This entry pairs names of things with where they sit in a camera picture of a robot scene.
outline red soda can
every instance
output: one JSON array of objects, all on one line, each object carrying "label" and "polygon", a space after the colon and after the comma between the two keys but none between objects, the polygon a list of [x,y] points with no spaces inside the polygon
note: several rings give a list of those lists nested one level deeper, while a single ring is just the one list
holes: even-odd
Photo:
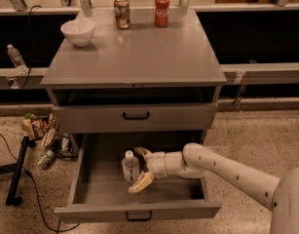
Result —
[{"label": "red soda can", "polygon": [[157,27],[168,25],[169,0],[156,0],[155,24]]},{"label": "red soda can", "polygon": [[114,0],[114,13],[118,28],[130,27],[130,1],[129,0]]}]

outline debris on floor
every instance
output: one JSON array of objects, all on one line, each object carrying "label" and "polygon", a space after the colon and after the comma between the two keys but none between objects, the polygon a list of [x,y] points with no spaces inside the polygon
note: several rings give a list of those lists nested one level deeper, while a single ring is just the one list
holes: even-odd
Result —
[{"label": "debris on floor", "polygon": [[22,120],[22,128],[30,139],[41,140],[45,154],[38,162],[41,169],[47,169],[55,158],[77,157],[68,134],[64,133],[52,112],[49,116],[36,116],[27,113]]}]

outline open drawer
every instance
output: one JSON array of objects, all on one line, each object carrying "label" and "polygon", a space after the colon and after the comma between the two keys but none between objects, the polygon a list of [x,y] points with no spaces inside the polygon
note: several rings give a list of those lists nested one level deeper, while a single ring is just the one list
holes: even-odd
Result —
[{"label": "open drawer", "polygon": [[207,130],[217,103],[55,106],[67,133]]},{"label": "open drawer", "polygon": [[[196,132],[85,135],[68,204],[55,214],[70,223],[214,217],[221,205],[208,200],[202,178],[156,179],[138,194],[129,194],[123,176],[126,150],[143,146],[153,152],[178,151],[199,137]],[[141,157],[139,162],[146,170]]]}]

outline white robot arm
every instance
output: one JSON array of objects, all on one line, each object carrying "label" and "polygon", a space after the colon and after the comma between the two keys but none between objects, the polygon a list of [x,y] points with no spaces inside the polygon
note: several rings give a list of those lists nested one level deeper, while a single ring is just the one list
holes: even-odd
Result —
[{"label": "white robot arm", "polygon": [[279,178],[220,156],[197,143],[186,144],[182,152],[151,153],[142,147],[134,151],[144,157],[148,172],[141,173],[129,193],[141,191],[154,178],[169,175],[198,178],[209,170],[273,212],[271,234],[299,234],[299,168]]}]

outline bottle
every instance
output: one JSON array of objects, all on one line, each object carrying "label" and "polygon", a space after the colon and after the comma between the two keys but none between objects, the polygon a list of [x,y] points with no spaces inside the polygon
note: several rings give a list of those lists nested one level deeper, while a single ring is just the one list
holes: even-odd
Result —
[{"label": "bottle", "polygon": [[38,162],[38,166],[42,169],[46,169],[50,166],[50,164],[53,162],[55,159],[55,153],[49,149],[46,154],[40,159]]},{"label": "bottle", "polygon": [[137,157],[133,156],[132,151],[127,151],[122,161],[124,178],[130,184],[135,183],[139,177],[139,162]]},{"label": "bottle", "polygon": [[18,71],[19,74],[26,74],[28,73],[28,68],[24,63],[24,60],[22,59],[20,52],[18,49],[14,48],[12,44],[9,44],[7,46],[7,54],[11,58],[15,69]]}]

